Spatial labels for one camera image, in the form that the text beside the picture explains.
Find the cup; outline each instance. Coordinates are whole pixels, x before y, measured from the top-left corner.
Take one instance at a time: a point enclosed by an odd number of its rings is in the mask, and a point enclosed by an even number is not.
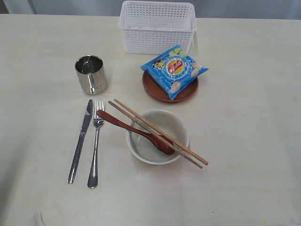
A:
[[[86,94],[97,95],[107,88],[108,82],[101,58],[93,55],[83,56],[76,61],[75,70],[80,86]]]

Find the table knife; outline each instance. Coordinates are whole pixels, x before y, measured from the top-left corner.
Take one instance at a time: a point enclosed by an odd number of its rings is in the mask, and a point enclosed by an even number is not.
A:
[[[77,146],[76,146],[75,153],[74,153],[74,157],[73,157],[73,161],[72,161],[72,165],[71,165],[71,169],[70,169],[70,173],[69,173],[69,177],[68,177],[68,184],[72,184],[74,181],[77,166],[79,165],[81,148],[83,147],[85,135],[86,135],[86,132],[87,132],[88,127],[91,122],[92,113],[93,113],[93,101],[89,100],[87,109],[86,109],[86,113],[84,116],[84,120],[83,120],[83,125],[81,126],[81,129],[80,129],[79,140],[77,142]]]

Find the bowl rim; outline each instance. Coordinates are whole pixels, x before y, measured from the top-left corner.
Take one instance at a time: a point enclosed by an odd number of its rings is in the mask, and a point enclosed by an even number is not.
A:
[[[184,133],[185,133],[185,136],[186,136],[186,137],[185,137],[185,144],[184,144],[184,145],[185,145],[186,147],[188,147],[190,138],[189,138],[189,133],[188,133],[187,126],[186,126],[185,123],[184,123],[178,116],[176,116],[174,113],[171,113],[171,112],[166,111],[166,110],[161,110],[161,109],[152,109],[152,110],[147,110],[147,111],[143,112],[143,113],[141,114],[141,116],[144,117],[145,115],[148,115],[148,114],[151,114],[151,113],[157,113],[157,112],[165,112],[165,113],[168,113],[168,114],[172,115],[173,117],[175,117],[175,118],[179,121],[179,123],[180,123],[180,124],[183,126],[183,128],[184,128]],[[181,155],[178,154],[178,155],[175,156],[173,159],[170,159],[170,160],[164,161],[164,162],[154,162],[154,161],[149,161],[149,160],[146,160],[146,159],[142,158],[140,155],[138,155],[138,154],[134,151],[134,149],[133,149],[133,147],[132,147],[132,144],[131,144],[131,141],[130,141],[130,131],[129,131],[129,130],[126,131],[126,140],[127,140],[127,146],[128,146],[128,148],[130,149],[131,153],[132,153],[137,159],[139,159],[139,160],[141,160],[141,161],[143,161],[143,162],[146,162],[146,163],[148,163],[148,164],[151,164],[151,165],[166,165],[166,164],[169,164],[169,163],[172,163],[172,162],[176,161],[177,159],[179,159],[179,158],[181,157]]]

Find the chopstick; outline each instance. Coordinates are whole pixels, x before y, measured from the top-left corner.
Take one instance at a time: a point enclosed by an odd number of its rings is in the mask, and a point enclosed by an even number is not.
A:
[[[143,121],[144,123],[146,123],[148,126],[150,126],[151,128],[153,128],[154,130],[156,130],[158,133],[162,134],[163,136],[165,136],[166,138],[168,138],[169,140],[171,140],[174,144],[178,145],[181,149],[183,149],[186,152],[188,152],[189,154],[191,154],[197,160],[201,161],[205,165],[208,165],[208,161],[206,159],[202,158],[201,156],[199,156],[198,154],[196,154],[195,152],[193,152],[192,150],[190,150],[188,147],[184,146],[179,141],[177,141],[176,139],[174,139],[173,137],[171,137],[170,135],[168,135],[164,131],[160,130],[157,126],[155,126],[154,124],[152,124],[146,118],[142,117],[141,115],[139,115],[138,113],[136,113],[135,111],[133,111],[132,109],[130,109],[128,106],[126,106],[125,104],[121,103],[119,100],[114,99],[114,101],[116,101],[122,107],[124,107],[125,109],[127,109],[130,113],[132,113],[138,119],[140,119],[141,121]]]
[[[163,137],[159,136],[150,126],[148,126],[147,124],[144,124],[143,122],[137,120],[135,117],[131,116],[129,113],[127,113],[125,110],[123,110],[122,108],[120,108],[119,106],[117,106],[116,104],[114,104],[113,102],[109,101],[108,103],[110,105],[112,105],[113,107],[115,107],[117,110],[119,110],[121,113],[123,113],[124,115],[126,115],[128,118],[130,118],[132,121],[134,121],[135,123],[137,123],[138,125],[140,125],[144,129],[146,129],[147,131],[149,131],[152,135],[154,135],[156,138],[158,138],[159,140],[161,140],[162,142],[164,142],[167,146],[169,146],[170,148],[172,148],[174,151],[176,151],[177,153],[179,153],[181,156],[183,156],[184,158],[186,158],[187,160],[189,160],[190,162],[192,162],[193,164],[195,164],[199,168],[203,168],[202,165],[200,165],[198,162],[196,162],[195,160],[193,160],[192,158],[190,158],[190,156],[187,155],[184,151],[182,151],[178,147],[173,146],[171,143],[167,142]]]

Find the bowl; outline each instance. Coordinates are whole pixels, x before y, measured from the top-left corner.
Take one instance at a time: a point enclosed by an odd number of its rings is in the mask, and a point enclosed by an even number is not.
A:
[[[148,121],[158,126],[161,130],[177,139],[180,143],[188,147],[189,134],[185,124],[177,116],[168,111],[163,110],[150,110],[141,114]],[[144,128],[130,122],[130,125],[146,131]],[[131,153],[139,160],[152,165],[164,165],[176,161],[180,155],[175,152],[167,155],[158,150],[154,144],[147,138],[127,130],[127,145]]]

